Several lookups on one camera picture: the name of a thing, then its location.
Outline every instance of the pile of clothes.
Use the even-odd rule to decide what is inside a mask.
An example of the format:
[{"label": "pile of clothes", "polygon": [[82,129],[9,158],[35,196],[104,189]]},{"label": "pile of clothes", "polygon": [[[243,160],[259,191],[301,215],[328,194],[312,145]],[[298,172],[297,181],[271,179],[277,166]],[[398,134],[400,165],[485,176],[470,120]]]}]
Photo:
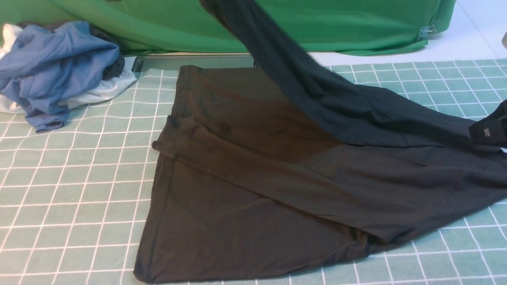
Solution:
[{"label": "pile of clothes", "polygon": [[25,114],[37,133],[66,125],[69,110],[113,99],[136,82],[118,43],[84,21],[6,24],[0,112]]}]

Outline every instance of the metal clip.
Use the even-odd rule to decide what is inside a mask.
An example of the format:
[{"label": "metal clip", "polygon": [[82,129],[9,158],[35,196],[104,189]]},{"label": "metal clip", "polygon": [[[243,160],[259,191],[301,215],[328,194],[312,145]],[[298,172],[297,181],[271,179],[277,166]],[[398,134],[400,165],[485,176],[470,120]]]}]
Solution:
[{"label": "metal clip", "polygon": [[427,40],[428,37],[433,37],[437,34],[437,30],[435,29],[434,25],[428,26],[428,27],[422,27],[419,30],[419,39],[420,40]]}]

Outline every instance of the cutting mat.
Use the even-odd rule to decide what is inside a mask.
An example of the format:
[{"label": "cutting mat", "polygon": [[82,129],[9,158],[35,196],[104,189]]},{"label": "cutting mat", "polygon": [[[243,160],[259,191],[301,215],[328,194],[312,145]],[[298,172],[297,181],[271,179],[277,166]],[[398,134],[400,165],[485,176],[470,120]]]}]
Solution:
[{"label": "cutting mat", "polygon": [[[479,119],[507,99],[507,59],[330,66],[428,108]],[[132,285],[158,137],[177,71],[149,70],[112,101],[36,134],[0,114],[0,284]],[[403,248],[274,279],[221,285],[507,284],[507,201]]]}]

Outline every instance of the white floor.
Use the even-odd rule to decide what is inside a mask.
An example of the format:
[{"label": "white floor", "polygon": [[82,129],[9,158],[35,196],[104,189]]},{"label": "white floor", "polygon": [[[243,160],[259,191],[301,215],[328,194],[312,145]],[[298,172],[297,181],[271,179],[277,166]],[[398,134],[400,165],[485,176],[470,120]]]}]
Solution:
[{"label": "white floor", "polygon": [[[457,0],[449,29],[414,53],[350,56],[311,53],[321,65],[507,58],[501,40],[507,32],[507,0]],[[133,64],[134,58],[127,59]]]}]

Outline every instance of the green fabric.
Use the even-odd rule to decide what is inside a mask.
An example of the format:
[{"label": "green fabric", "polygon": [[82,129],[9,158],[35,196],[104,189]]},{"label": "green fabric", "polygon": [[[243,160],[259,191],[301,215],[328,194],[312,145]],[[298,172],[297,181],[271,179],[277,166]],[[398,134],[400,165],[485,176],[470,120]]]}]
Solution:
[{"label": "green fabric", "polygon": [[[448,28],[456,0],[258,0],[308,51],[353,55],[412,52],[421,27]],[[4,0],[0,20],[42,24],[85,20],[110,33],[126,54],[246,52],[198,0]]]}]

